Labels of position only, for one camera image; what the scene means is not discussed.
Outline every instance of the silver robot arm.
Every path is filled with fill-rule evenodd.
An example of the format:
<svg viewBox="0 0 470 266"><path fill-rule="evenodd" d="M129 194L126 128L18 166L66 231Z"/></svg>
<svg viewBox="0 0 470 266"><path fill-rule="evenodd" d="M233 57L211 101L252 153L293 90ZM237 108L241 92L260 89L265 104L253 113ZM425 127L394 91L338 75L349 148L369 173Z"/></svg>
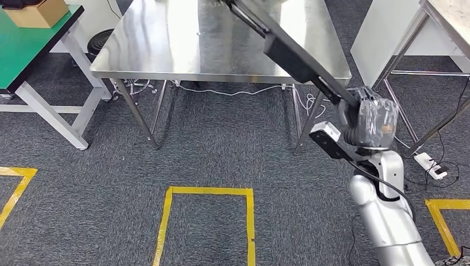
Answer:
<svg viewBox="0 0 470 266"><path fill-rule="evenodd" d="M403 162L396 152L374 154L369 162L379 176L403 191ZM359 207L377 258L382 266L434 265L413 222L408 203L402 197L389 201L379 197L376 186L361 173L356 173L349 187ZM382 186L382 195L396 198L395 191Z"/></svg>
<svg viewBox="0 0 470 266"><path fill-rule="evenodd" d="M362 166L350 180L349 189L359 207L369 239L381 266L434 265L421 241L408 202L390 186L403 192L403 161L391 150L359 148L349 152L339 143L339 130L329 122L316 124L310 137L332 158L344 158Z"/></svg>

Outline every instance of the power strip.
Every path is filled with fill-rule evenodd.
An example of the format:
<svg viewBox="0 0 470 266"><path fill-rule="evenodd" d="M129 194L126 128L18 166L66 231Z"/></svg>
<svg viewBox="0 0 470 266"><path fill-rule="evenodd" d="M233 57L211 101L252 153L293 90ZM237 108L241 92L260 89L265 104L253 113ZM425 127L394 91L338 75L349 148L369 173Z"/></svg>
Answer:
<svg viewBox="0 0 470 266"><path fill-rule="evenodd" d="M417 161L425 171L428 171L429 175L432 176L435 180L442 179L447 176L447 172L442 172L439 175L436 174L436 171L441 169L439 165L435 165L436 162L431 158L427 153L423 152L415 156L415 161Z"/></svg>

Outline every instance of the yellow tape marking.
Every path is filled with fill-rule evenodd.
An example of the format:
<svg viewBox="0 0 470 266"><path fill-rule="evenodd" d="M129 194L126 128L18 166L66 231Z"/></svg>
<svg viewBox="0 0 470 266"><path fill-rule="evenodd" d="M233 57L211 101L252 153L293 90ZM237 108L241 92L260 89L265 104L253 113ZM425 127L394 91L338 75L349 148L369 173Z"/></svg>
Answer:
<svg viewBox="0 0 470 266"><path fill-rule="evenodd" d="M20 183L16 187L7 204L3 207L2 213L0 213L0 230L3 224L7 220L8 216L13 210L13 207L18 202L19 198L23 194L24 190L28 186L29 182L36 174L38 170L33 168L15 168L15 167L0 167L0 176L22 176Z"/></svg>
<svg viewBox="0 0 470 266"><path fill-rule="evenodd" d="M254 199L252 188L224 188L224 187L169 187L165 194L162 220L160 222L159 234L157 236L157 247L152 266L160 266L160 259L165 243L166 227L170 217L171 202L173 194L211 194L211 195L236 195L247 198L247 243L248 243L248 266L255 266L254 247Z"/></svg>
<svg viewBox="0 0 470 266"><path fill-rule="evenodd" d="M447 226L444 217L442 217L441 209L470 209L470 199L427 199L426 206L429 209L432 219L434 220L442 240L446 245L450 256L459 256L460 250L457 243Z"/></svg>

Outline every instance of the floor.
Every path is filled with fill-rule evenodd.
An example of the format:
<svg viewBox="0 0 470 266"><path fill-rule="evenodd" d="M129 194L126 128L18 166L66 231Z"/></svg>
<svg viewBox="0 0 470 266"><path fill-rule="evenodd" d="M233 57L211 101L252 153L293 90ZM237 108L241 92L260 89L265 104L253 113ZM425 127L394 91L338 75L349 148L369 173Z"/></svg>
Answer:
<svg viewBox="0 0 470 266"><path fill-rule="evenodd" d="M121 9L129 2L120 1ZM351 67L351 85L361 80L349 50L370 2L326 0ZM457 71L448 57L407 57L400 69ZM400 76L390 81L418 134L455 109L465 82ZM91 90L67 54L49 54L28 82L52 104L83 103L83 90ZM268 85L201 86L231 92ZM407 97L410 90L420 93ZM377 265L362 223L351 224L357 210L347 188L350 167L329 159L313 142L301 156L292 154L290 94L273 89L228 98L171 90L170 96L175 97L166 98L157 124L158 150L146 143L123 99L98 106L84 134L91 142L86 151L73 148L36 114L0 113L0 166L38 169L0 231L0 265L151 265L169 186L252 188L257 265L349 265L351 225L353 265ZM148 90L136 100L149 119L157 95ZM331 105L322 120L336 121ZM433 260L449 254L424 199L470 198L470 168L464 166L470 164L469 125L465 114L442 130L444 159L461 164L460 180L411 196ZM398 135L409 140L402 125ZM399 144L392 148L404 151ZM434 158L443 152L438 138L423 150ZM420 166L404 160L407 178L421 181ZM19 180L0 177L0 206ZM422 189L407 184L408 193ZM245 265L246 211L241 196L174 195L161 265ZM457 244L469 245L468 211L444 211L443 216Z"/></svg>

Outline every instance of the green workbench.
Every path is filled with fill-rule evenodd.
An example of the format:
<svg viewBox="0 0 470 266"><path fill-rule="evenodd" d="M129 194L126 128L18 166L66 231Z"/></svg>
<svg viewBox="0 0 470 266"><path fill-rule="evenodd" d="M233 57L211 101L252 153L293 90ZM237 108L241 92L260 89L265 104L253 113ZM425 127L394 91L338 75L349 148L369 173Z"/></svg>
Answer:
<svg viewBox="0 0 470 266"><path fill-rule="evenodd" d="M37 60L55 46L84 12L82 6L69 6L69 9L51 29L18 28L0 9L0 90L14 93L31 73Z"/></svg>
<svg viewBox="0 0 470 266"><path fill-rule="evenodd" d="M69 33L74 27L79 27L78 18L84 11L83 6L69 5L69 12L54 27L40 29L18 28L0 9L0 94L16 94L28 104L0 104L0 112L36 112L80 150L88 148L88 143L81 135L96 106L101 99L111 99L103 81L92 76L90 61ZM36 63L58 42L64 44L93 86L83 106L50 106L27 83L28 75L34 71ZM73 124L69 125L58 113L78 115Z"/></svg>

